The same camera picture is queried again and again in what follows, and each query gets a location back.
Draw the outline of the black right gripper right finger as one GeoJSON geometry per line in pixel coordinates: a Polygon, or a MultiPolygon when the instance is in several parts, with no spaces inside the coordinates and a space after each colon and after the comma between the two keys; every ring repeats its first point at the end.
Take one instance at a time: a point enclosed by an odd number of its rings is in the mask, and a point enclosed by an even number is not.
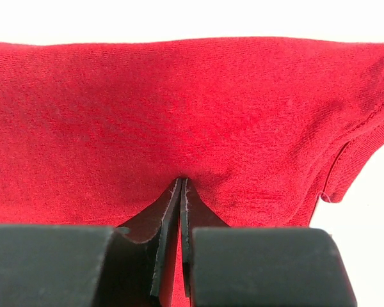
{"type": "Polygon", "coordinates": [[[192,306],[356,306],[339,249],[324,230],[231,227],[182,182],[185,294],[192,306]]]}

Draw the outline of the dark red t shirt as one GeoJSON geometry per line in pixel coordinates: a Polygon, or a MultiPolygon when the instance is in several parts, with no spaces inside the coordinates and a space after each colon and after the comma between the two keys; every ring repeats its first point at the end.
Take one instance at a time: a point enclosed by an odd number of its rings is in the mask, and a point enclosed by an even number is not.
{"type": "Polygon", "coordinates": [[[384,43],[0,43],[0,224],[117,227],[188,178],[231,227],[310,228],[383,144],[384,43]]]}

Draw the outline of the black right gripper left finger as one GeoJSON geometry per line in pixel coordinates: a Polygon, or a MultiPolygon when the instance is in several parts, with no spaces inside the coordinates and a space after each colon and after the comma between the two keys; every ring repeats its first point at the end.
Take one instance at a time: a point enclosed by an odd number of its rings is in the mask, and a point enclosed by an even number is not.
{"type": "Polygon", "coordinates": [[[117,227],[0,224],[0,306],[169,306],[182,180],[117,227]]]}

